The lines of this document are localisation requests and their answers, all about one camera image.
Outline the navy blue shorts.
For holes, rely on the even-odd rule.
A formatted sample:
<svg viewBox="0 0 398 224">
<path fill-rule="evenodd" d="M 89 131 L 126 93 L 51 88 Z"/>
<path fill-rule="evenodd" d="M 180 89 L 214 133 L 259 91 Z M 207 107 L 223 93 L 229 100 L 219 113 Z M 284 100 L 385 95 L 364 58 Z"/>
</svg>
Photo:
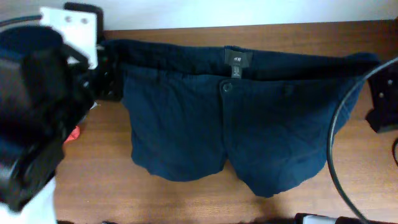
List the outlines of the navy blue shorts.
<svg viewBox="0 0 398 224">
<path fill-rule="evenodd" d="M 324 57 L 225 47 L 109 40 L 123 78 L 132 160 L 175 182 L 230 162 L 260 197 L 317 175 L 337 106 L 342 128 L 376 55 Z"/>
</svg>

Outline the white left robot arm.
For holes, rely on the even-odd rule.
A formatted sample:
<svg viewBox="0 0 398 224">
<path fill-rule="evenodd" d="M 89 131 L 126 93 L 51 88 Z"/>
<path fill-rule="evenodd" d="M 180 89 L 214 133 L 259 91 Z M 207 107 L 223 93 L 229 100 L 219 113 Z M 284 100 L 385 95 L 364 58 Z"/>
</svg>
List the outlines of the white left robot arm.
<svg viewBox="0 0 398 224">
<path fill-rule="evenodd" d="M 1 32 L 1 222 L 57 223 L 55 175 L 63 144 L 95 100 L 121 80 L 118 57 L 95 45 L 98 68 L 43 26 Z"/>
</svg>

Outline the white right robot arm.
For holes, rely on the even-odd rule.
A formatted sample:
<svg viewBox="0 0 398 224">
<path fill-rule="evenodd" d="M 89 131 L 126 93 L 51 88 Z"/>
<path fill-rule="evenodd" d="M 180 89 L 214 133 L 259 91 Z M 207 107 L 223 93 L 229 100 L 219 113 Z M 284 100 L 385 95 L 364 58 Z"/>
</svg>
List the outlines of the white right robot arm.
<svg viewBox="0 0 398 224">
<path fill-rule="evenodd" d="M 332 218 L 328 216 L 322 215 L 314 215 L 309 213 L 298 213 L 295 216 L 295 223 L 303 223 L 303 224 L 343 224 L 343 223 L 363 223 L 363 224 L 377 224 L 377 223 L 385 223 L 376 220 L 369 220 L 367 219 L 360 210 L 355 206 L 355 204 L 350 200 L 347 196 L 345 191 L 343 190 L 340 181 L 338 179 L 335 165 L 333 162 L 333 142 L 335 138 L 335 129 L 338 122 L 338 118 L 342 112 L 343 106 L 346 104 L 348 98 L 354 93 L 354 91 L 359 87 L 360 84 L 364 83 L 366 80 L 380 74 L 381 72 L 385 71 L 387 68 L 395 65 L 397 63 L 397 57 L 389 60 L 382 65 L 377 66 L 376 68 L 372 69 L 370 72 L 362 76 L 358 81 L 354 83 L 354 85 L 345 93 L 343 99 L 338 103 L 336 107 L 333 117 L 331 119 L 331 123 L 328 130 L 328 137 L 327 137 L 327 145 L 326 145 L 326 161 L 327 166 L 329 168 L 329 173 L 333 185 L 340 195 L 341 199 L 344 201 L 345 204 L 349 207 L 349 209 L 356 215 L 356 218 L 350 217 L 338 217 Z"/>
</svg>

